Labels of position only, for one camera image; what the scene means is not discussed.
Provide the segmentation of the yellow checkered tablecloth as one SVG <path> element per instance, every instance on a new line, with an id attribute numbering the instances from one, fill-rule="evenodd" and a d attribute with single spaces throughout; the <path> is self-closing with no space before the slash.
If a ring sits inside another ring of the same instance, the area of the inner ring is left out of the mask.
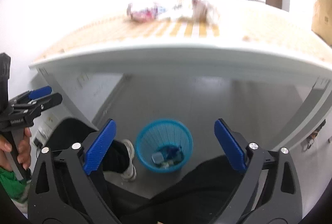
<path id="1" fill-rule="evenodd" d="M 331 48 L 311 31 L 291 28 L 283 19 L 274 18 L 266 25 L 222 21 L 208 25 L 178 21 L 138 23 L 125 17 L 93 23 L 80 28 L 48 48 L 34 62 L 50 61 L 62 55 L 84 50 L 187 45 L 211 45 L 217 48 L 243 48 L 272 52 L 314 62 L 331 62 Z"/>

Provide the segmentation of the white sneaker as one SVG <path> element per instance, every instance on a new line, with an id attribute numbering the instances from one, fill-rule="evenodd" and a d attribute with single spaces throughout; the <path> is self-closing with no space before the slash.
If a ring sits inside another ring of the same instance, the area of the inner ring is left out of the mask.
<path id="1" fill-rule="evenodd" d="M 126 170 L 121 174 L 121 177 L 124 181 L 131 182 L 131 181 L 134 181 L 136 179 L 136 176 L 137 176 L 136 168 L 133 165 L 133 159 L 134 159 L 134 156 L 135 156 L 135 149 L 134 149 L 134 146 L 133 146 L 132 142 L 128 139 L 122 140 L 122 143 L 127 148 L 128 157 L 129 157 L 129 164 L 128 164 L 128 167 L 126 168 Z"/>

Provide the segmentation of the brown paper bag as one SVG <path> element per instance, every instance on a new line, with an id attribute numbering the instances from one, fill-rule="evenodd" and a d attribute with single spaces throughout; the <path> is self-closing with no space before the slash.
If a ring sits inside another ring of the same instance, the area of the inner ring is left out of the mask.
<path id="1" fill-rule="evenodd" d="M 315 0 L 312 31 L 331 46 L 331 8 L 332 0 Z"/>

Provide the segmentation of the blue plastic waste basket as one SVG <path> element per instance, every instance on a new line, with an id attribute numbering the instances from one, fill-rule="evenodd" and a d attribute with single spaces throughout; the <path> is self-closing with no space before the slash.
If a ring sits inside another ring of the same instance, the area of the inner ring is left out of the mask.
<path id="1" fill-rule="evenodd" d="M 173 173 L 190 159 L 193 140 L 189 129 L 174 119 L 158 119 L 145 126 L 136 138 L 138 160 L 149 171 Z"/>

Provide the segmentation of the white pink wrapper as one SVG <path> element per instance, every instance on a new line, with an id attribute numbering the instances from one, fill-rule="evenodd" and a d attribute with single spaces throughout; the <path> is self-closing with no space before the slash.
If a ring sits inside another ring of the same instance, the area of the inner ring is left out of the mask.
<path id="1" fill-rule="evenodd" d="M 127 7 L 127 16 L 135 22 L 150 22 L 157 18 L 157 7 L 135 11 L 131 4 Z"/>

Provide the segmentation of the blue snack wrapper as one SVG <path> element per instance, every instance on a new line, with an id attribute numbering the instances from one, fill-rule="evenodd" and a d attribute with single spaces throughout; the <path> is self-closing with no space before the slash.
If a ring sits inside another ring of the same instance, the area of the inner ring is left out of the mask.
<path id="1" fill-rule="evenodd" d="M 182 162 L 184 155 L 181 146 L 165 145 L 152 153 L 151 159 L 156 166 L 164 164 L 172 166 Z"/>

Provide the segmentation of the green sleeve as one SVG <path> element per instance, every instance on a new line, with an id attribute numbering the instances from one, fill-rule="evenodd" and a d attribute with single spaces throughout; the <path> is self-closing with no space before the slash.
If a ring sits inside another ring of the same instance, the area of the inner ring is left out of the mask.
<path id="1" fill-rule="evenodd" d="M 7 171 L 1 168 L 1 184 L 9 197 L 20 204 L 28 200 L 28 192 L 31 180 L 18 180 L 13 171 Z"/>

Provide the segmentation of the person's black trouser legs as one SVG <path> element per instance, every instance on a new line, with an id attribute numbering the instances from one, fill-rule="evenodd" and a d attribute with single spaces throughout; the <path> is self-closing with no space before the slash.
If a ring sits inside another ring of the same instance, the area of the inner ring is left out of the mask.
<path id="1" fill-rule="evenodd" d="M 226 156 L 200 163 L 176 180 L 171 175 L 147 172 L 136 176 L 141 194 L 133 194 L 135 205 L 125 205 L 127 197 L 119 196 L 119 187 L 105 178 L 118 176 L 129 164 L 127 148 L 122 140 L 114 140 L 97 171 L 89 178 L 121 223 L 209 223 L 220 212 L 243 179 Z"/>

